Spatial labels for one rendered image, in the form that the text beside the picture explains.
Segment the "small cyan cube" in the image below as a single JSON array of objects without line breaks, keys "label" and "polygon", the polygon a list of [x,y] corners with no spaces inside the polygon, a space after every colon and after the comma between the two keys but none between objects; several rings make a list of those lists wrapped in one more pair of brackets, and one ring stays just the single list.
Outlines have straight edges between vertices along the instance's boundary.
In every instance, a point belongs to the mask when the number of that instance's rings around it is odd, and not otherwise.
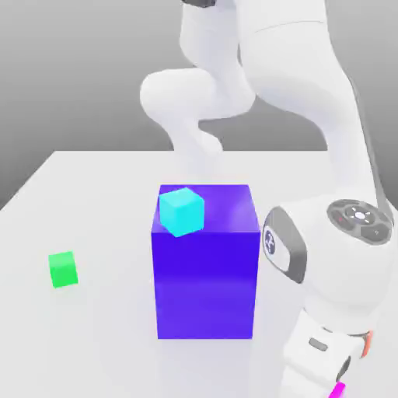
[{"label": "small cyan cube", "polygon": [[159,195],[159,220],[174,237],[204,228],[204,199],[188,187]]}]

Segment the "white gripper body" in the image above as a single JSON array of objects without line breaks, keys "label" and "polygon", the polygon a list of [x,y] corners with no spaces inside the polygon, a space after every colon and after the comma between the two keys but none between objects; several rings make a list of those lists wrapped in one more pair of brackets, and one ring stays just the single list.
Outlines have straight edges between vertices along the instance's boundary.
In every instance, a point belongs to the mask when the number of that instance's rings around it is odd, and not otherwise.
[{"label": "white gripper body", "polygon": [[301,311],[283,350],[281,398],[328,398],[365,353],[364,333],[328,330]]}]

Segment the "small green cube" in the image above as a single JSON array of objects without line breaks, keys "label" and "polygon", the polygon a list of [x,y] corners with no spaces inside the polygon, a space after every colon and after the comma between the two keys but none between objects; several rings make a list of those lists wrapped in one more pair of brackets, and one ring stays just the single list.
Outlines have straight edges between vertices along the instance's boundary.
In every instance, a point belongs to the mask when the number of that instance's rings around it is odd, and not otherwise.
[{"label": "small green cube", "polygon": [[79,278],[72,251],[51,254],[48,256],[48,260],[54,288],[78,284]]}]

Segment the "large blue box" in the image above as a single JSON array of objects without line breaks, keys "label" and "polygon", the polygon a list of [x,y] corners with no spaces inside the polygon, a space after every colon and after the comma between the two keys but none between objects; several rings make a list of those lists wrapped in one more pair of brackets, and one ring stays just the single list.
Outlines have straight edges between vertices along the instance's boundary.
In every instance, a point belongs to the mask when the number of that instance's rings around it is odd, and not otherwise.
[{"label": "large blue box", "polygon": [[204,199],[204,228],[175,237],[158,213],[152,264],[160,339],[250,339],[260,226],[247,185],[192,185]]}]

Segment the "small orange cube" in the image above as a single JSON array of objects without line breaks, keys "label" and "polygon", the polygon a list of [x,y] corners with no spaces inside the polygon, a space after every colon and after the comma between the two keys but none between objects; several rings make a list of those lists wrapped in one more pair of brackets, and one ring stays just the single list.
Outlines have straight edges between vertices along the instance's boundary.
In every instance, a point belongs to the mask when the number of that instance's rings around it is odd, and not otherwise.
[{"label": "small orange cube", "polygon": [[367,333],[364,333],[362,335],[362,338],[364,340],[364,348],[363,348],[363,351],[362,351],[362,354],[361,354],[361,358],[364,358],[368,354],[369,349],[371,347],[372,338],[373,338],[373,331],[370,330]]}]

